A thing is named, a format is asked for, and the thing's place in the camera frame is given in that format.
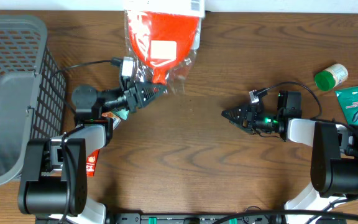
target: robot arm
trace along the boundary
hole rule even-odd
[[[358,194],[358,139],[340,124],[322,123],[308,119],[288,122],[288,140],[313,147],[311,183],[293,200],[286,210],[330,211],[349,197]],[[353,156],[353,159],[341,155]],[[287,223],[316,223],[319,217],[286,215]]]
[[[97,91],[89,85],[78,86],[71,96],[76,128],[51,139],[30,140],[27,145],[18,204],[23,214],[36,216],[36,223],[58,223],[63,214],[72,223],[111,222],[106,207],[87,197],[86,157],[112,138],[112,119],[102,114],[120,109],[134,113],[166,90],[165,85],[133,82],[132,58],[112,62],[121,68],[119,88]],[[50,175],[57,170],[61,177]]]
[[[332,210],[348,198],[358,195],[358,138],[345,126],[330,121],[301,119],[301,95],[280,91],[276,114],[264,112],[262,97],[266,89],[250,92],[251,104],[222,112],[230,123],[248,134],[277,133],[284,141],[293,141],[313,148],[311,183],[286,210]],[[358,133],[358,126],[352,126]],[[315,223],[307,215],[286,215],[285,223]]]

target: white wall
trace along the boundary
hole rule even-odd
[[[118,11],[122,10],[122,2],[123,0],[0,0],[0,9]],[[206,10],[358,13],[358,0],[206,0]]]

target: white label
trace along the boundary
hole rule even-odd
[[[204,0],[124,0],[124,10],[205,16]]]
[[[335,79],[335,86],[347,80],[347,76],[348,76],[347,69],[345,68],[345,66],[341,64],[335,64],[325,70],[333,75]]]
[[[122,62],[122,72],[123,77],[131,77],[134,70],[134,59],[131,57],[124,57]]]
[[[177,43],[175,41],[152,40],[150,57],[153,59],[175,60],[177,58]]]

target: wood grain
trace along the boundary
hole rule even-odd
[[[126,54],[122,12],[0,11],[32,14],[48,27],[48,46],[64,67]],[[358,15],[208,13],[201,47],[184,95],[168,94],[132,114],[101,150],[88,192],[115,211],[240,212],[250,205],[278,208],[310,181],[311,148],[248,136],[221,111],[248,100],[247,92],[295,80],[316,92],[323,118],[344,121],[333,91],[318,91],[313,75],[344,64],[358,85]],[[93,65],[68,73],[103,90],[118,85],[118,69]],[[300,90],[297,86],[283,86]],[[266,96],[275,110],[277,93]],[[307,91],[304,117],[318,112]],[[65,130],[73,128],[66,113]],[[19,184],[0,187],[0,223],[31,223],[21,215]],[[358,213],[358,201],[337,209]]]

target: mesh basket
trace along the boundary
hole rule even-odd
[[[0,16],[0,185],[21,173],[27,142],[62,130],[64,105],[48,78],[57,70],[45,24],[32,16]],[[66,93],[63,75],[53,84]]]

